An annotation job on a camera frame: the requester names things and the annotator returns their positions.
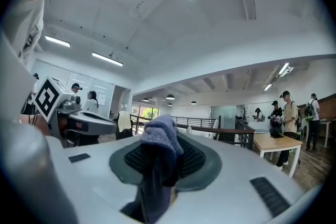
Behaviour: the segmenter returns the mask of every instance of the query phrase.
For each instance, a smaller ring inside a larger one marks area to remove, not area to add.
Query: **ceiling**
[[[290,62],[290,67],[293,67],[291,73],[280,77],[276,82],[286,82],[288,79],[293,79],[295,76],[301,76],[309,67],[307,61]],[[134,102],[143,102],[143,98],[155,98],[146,102],[152,105],[166,106],[167,103],[174,104],[174,101],[166,100],[168,94],[173,94],[178,100],[179,97],[195,93],[211,92],[211,91],[264,91],[265,87],[270,83],[270,80],[279,73],[283,65],[269,65],[255,69],[236,69],[230,73],[209,76],[207,78],[188,80],[183,83],[171,85],[166,88],[147,92],[133,96]]]
[[[156,55],[163,55],[172,49],[171,44],[175,40],[197,33],[200,29],[212,28],[221,22],[262,19],[271,14],[302,15],[302,5],[298,5],[300,0],[276,0],[277,5],[274,5],[274,1],[46,0],[43,34],[70,42],[71,49],[43,38],[40,46],[44,51],[107,68],[136,81],[153,68],[149,63]],[[306,8],[305,14],[319,16],[320,11],[316,11],[314,6]],[[124,63],[124,66],[120,68],[93,59],[93,51],[105,56],[113,53],[113,58]],[[265,77],[262,72],[256,71],[254,76],[257,78],[251,87],[262,83]],[[232,87],[241,87],[244,76],[244,73],[238,73],[232,80],[229,79]],[[211,78],[211,82],[215,89],[221,89],[220,77]],[[203,80],[193,83],[200,91],[209,89]],[[184,85],[174,87],[186,94],[193,91]]]

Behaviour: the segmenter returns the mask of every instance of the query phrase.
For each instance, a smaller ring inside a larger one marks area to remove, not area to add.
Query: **black cap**
[[[82,89],[83,89],[83,88],[81,88],[81,87],[79,86],[78,83],[74,83],[74,84],[71,86],[71,88],[77,88],[78,90],[82,90]]]
[[[289,91],[284,91],[282,95],[280,95],[280,98],[283,98],[286,95],[290,95]]]

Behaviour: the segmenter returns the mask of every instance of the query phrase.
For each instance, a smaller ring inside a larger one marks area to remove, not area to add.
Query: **ceiling light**
[[[59,39],[57,39],[57,38],[53,38],[53,37],[48,37],[48,36],[46,36],[46,40],[55,42],[55,43],[57,43],[57,44],[60,44],[60,45],[63,45],[63,46],[69,47],[69,48],[71,47],[69,42],[65,42],[65,41],[59,40]]]
[[[104,88],[104,87],[100,87],[100,86],[97,86],[97,85],[94,85],[95,87],[98,87],[98,88],[102,88],[102,89],[105,89],[107,90],[107,88]]]
[[[289,63],[286,62],[285,65],[284,65],[284,66],[282,67],[282,69],[280,70],[279,75],[281,75],[281,74],[286,70],[286,68],[288,67],[288,65],[289,65]]]
[[[168,94],[167,97],[166,97],[166,99],[168,99],[168,100],[174,100],[175,96],[172,95],[172,94]]]
[[[121,63],[121,62],[112,60],[112,59],[110,59],[110,58],[107,58],[107,57],[105,57],[105,56],[103,56],[103,55],[101,55],[101,54],[97,54],[97,53],[95,53],[95,52],[92,53],[92,56],[95,56],[95,57],[97,57],[97,58],[99,58],[99,59],[102,59],[102,60],[105,60],[105,61],[107,61],[107,62],[111,62],[111,63],[113,63],[113,64],[115,64],[115,65],[118,65],[118,66],[121,66],[121,67],[124,65],[124,64]]]
[[[272,84],[269,84],[264,90],[267,91],[271,86]]]
[[[76,81],[79,81],[79,82],[81,82],[81,83],[85,83],[84,81],[80,81],[80,80],[78,80],[78,79],[72,79],[72,80],[76,80]]]

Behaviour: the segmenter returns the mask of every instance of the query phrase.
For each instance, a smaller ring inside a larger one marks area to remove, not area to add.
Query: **gray cloth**
[[[162,181],[171,175],[177,159],[183,155],[176,135],[176,123],[170,115],[163,115],[148,122],[141,136],[142,144],[162,149],[143,183],[143,201],[149,223],[155,223],[169,207],[171,188],[162,186]]]

